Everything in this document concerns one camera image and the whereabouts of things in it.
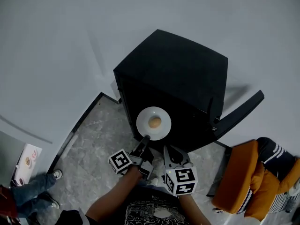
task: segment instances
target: gray marble floor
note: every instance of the gray marble floor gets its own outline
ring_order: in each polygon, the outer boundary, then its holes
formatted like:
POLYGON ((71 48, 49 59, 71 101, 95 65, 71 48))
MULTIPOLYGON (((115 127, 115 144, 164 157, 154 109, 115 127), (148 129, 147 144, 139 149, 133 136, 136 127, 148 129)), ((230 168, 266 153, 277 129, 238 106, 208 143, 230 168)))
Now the gray marble floor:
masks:
MULTIPOLYGON (((48 208, 39 213, 37 218, 42 225, 55 224, 62 210, 77 210, 80 207, 86 212, 89 206, 107 193, 119 179, 113 173, 107 158, 121 148, 131 151, 137 145, 123 105, 115 104, 105 97, 100 99, 76 134, 78 138, 71 150, 56 165, 64 175, 49 190, 53 198, 60 203, 60 209, 48 208)), ((218 171, 224 150, 223 147, 212 143, 189 154, 197 167, 199 179, 193 197, 213 225, 259 224, 255 219, 245 219, 242 215, 216 214, 212 211, 213 206, 206 194, 218 171)), ((153 153, 154 173, 160 177, 163 169, 162 155, 157 151, 153 153)), ((270 221, 274 223, 267 220, 265 224, 283 224, 283 221, 276 223, 273 217, 270 221)))

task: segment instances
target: black sleeve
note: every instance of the black sleeve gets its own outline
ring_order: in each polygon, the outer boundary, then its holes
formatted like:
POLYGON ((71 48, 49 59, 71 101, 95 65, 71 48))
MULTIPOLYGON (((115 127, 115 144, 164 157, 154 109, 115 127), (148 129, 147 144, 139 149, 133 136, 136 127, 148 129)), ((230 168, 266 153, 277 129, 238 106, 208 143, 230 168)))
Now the black sleeve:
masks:
MULTIPOLYGON (((98 225, 98 223, 86 216, 88 221, 90 222, 90 225, 98 225)), ((70 211, 65 211, 63 210, 60 214, 60 218, 58 219, 58 221, 56 222, 55 225, 66 225, 66 224, 70 224, 70 225, 82 225, 83 221, 79 215, 79 212, 77 210, 70 210, 70 211)))

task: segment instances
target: person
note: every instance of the person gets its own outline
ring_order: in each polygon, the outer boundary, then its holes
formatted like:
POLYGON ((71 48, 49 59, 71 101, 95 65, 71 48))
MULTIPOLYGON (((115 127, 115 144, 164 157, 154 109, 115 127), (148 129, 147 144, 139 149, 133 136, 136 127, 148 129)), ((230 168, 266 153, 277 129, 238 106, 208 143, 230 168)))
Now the person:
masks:
POLYGON ((132 165, 111 191, 91 205, 86 215, 81 210, 64 210, 56 225, 210 225, 191 195, 177 198, 161 187, 137 186, 141 178, 138 167, 132 165))
POLYGON ((39 175, 20 187, 6 188, 0 185, 0 215, 10 218, 26 218, 31 213, 50 206, 59 209, 58 202, 52 199, 46 190, 61 177, 61 170, 55 170, 50 174, 39 175))

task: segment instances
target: orange pillow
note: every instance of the orange pillow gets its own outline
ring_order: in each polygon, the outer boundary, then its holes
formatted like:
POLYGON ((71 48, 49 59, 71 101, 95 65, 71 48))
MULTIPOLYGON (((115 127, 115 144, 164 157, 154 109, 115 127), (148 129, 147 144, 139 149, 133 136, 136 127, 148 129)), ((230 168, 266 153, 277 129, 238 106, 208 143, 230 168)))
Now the orange pillow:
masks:
POLYGON ((261 186, 261 183, 263 181, 263 174, 264 174, 263 163, 258 161, 250 183, 250 188, 253 194, 255 194, 259 189, 259 187, 261 186))
POLYGON ((294 186, 295 182, 300 178, 300 159, 298 158, 294 167, 290 170, 287 176, 281 181, 277 194, 286 193, 294 186))
POLYGON ((247 206, 245 217, 252 217, 262 221, 270 210, 278 187, 279 180, 266 169, 261 186, 247 206))

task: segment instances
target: person's right arm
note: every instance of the person's right arm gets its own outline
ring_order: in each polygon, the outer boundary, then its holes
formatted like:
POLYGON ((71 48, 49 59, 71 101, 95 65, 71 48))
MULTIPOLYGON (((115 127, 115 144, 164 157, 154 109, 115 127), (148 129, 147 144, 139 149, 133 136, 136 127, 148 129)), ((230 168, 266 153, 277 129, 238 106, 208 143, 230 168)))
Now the person's right arm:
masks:
POLYGON ((184 215, 191 225, 211 225, 195 203, 191 194, 180 195, 178 197, 184 215))

